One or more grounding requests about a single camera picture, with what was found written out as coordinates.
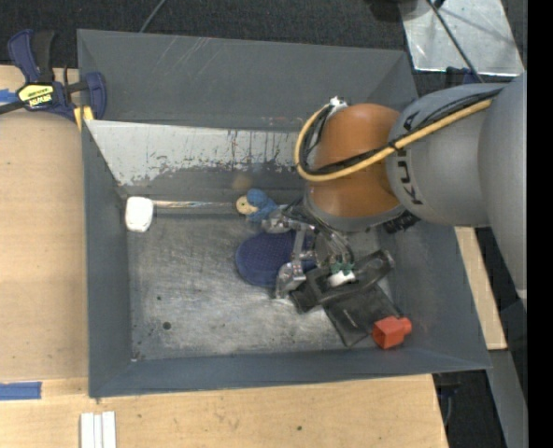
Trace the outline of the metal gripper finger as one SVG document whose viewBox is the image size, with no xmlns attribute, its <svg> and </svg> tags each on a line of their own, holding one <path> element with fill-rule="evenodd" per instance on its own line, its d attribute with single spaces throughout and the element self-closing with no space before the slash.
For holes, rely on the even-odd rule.
<svg viewBox="0 0 553 448">
<path fill-rule="evenodd" d="M 287 262 L 280 267 L 276 277 L 275 297 L 286 298 L 306 281 L 304 265 L 299 260 Z"/>
<path fill-rule="evenodd" d="M 313 232 L 315 230 L 315 226 L 312 224 L 288 217 L 268 218 L 261 223 L 261 227 L 268 233 L 285 233 L 288 231 Z"/>
</svg>

